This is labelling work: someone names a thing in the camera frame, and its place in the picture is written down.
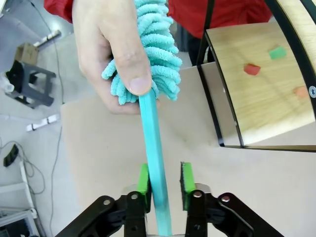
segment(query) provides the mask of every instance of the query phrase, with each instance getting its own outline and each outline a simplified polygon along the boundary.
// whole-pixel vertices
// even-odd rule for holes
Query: white bottle
[[[0,73],[0,88],[5,93],[11,93],[14,91],[14,85],[12,85],[9,79],[5,76],[5,73]]]

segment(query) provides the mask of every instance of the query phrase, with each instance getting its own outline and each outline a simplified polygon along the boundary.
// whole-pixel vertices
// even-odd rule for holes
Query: microfiber duster
[[[142,96],[131,94],[117,73],[115,59],[108,64],[102,77],[110,79],[114,76],[111,94],[118,97],[121,105],[139,100],[158,233],[160,236],[171,236],[171,216],[156,98],[163,93],[171,100],[177,99],[182,61],[174,55],[178,53],[178,48],[174,46],[174,39],[169,30],[173,20],[167,17],[168,8],[165,4],[166,0],[135,0],[138,32],[152,72],[153,83],[150,92]]]

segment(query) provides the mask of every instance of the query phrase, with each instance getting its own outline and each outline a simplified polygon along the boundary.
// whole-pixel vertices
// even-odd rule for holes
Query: black pants
[[[199,51],[199,45],[201,44],[201,39],[195,38],[193,35],[188,33],[188,52],[189,52],[189,57],[192,63],[192,66],[197,65],[197,60],[198,60],[198,51]],[[214,57],[210,49],[208,49],[207,53],[207,61],[214,62]]]

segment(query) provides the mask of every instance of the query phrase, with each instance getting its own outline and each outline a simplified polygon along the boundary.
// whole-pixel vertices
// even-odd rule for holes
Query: hand
[[[107,108],[115,114],[139,114],[138,103],[119,105],[110,93],[111,81],[101,77],[113,55],[131,93],[143,95],[151,89],[150,63],[138,35],[134,0],[75,0],[73,24],[80,70]]]

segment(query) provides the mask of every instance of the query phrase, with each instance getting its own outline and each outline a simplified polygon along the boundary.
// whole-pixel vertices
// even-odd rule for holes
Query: fluffy turquoise fiber
[[[169,27],[173,20],[167,16],[166,0],[135,0],[137,9],[138,32],[150,60],[153,90],[156,98],[161,93],[169,99],[176,100],[180,89],[179,70],[182,64],[175,54],[179,52],[174,46],[174,39]],[[111,94],[118,97],[119,104],[134,103],[138,96],[131,94],[124,86],[115,67],[113,59],[104,72],[102,78],[110,79],[114,76],[111,85]]]

